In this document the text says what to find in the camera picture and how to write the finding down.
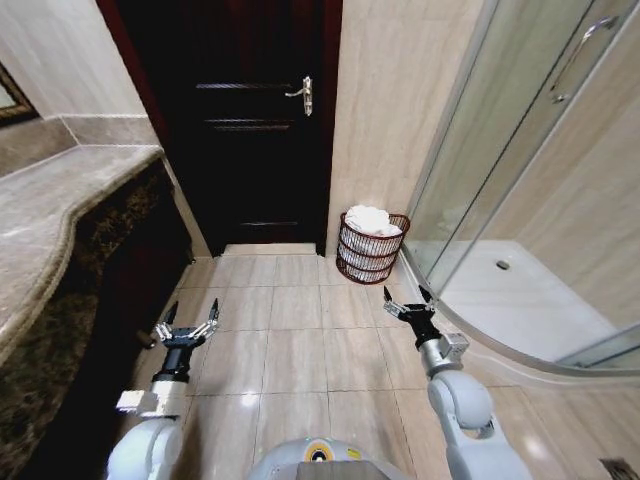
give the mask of door frame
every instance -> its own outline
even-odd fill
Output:
[[[322,81],[318,82],[319,85],[314,85],[314,89],[320,92],[318,98],[322,99],[322,103],[314,104],[314,113],[320,116],[321,174],[317,181],[321,186],[321,193],[316,200],[319,207],[319,218],[313,230],[315,232],[316,252],[322,256],[326,253],[327,226],[329,221],[333,133],[335,128],[336,98],[338,93],[338,60],[342,28],[342,1],[343,0],[322,0]],[[129,37],[120,11],[118,10],[116,0],[96,0],[96,3],[104,17],[107,28],[111,32],[111,36],[120,52],[125,67],[133,80],[133,84],[140,95],[142,104],[149,115],[151,124],[160,140],[160,144],[167,152],[167,160],[173,165],[173,162],[179,159],[180,156],[178,154],[172,155],[172,151],[175,150],[169,141],[168,123],[156,100],[155,93],[151,88],[138,52]],[[212,255],[221,254],[223,247],[218,244],[211,244],[210,240],[211,239],[209,239],[207,243]]]

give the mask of door threshold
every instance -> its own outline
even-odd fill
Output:
[[[234,255],[315,255],[315,243],[244,243],[229,244],[224,256]]]

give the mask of red wire basket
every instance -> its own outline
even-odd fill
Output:
[[[346,213],[340,215],[338,235],[338,255],[336,266],[349,280],[371,285],[384,282],[396,263],[404,236],[409,231],[411,221],[405,215],[389,215],[389,222],[402,233],[391,237],[377,237],[360,233],[345,221]]]

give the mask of countertop edge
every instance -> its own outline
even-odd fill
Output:
[[[22,335],[34,324],[57,288],[75,244],[75,229],[78,220],[155,160],[162,159],[164,151],[156,146],[141,147],[133,155],[140,156],[140,161],[106,183],[91,196],[69,205],[69,208],[64,212],[56,244],[53,246],[51,255],[47,258],[46,265],[32,288],[21,300],[20,305],[12,312],[7,322],[0,327],[0,365],[11,355]]]

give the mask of shower drain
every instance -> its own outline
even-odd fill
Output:
[[[509,265],[509,262],[507,262],[506,260],[498,260],[496,262],[496,267],[498,267],[500,270],[509,270],[511,268],[511,265]]]

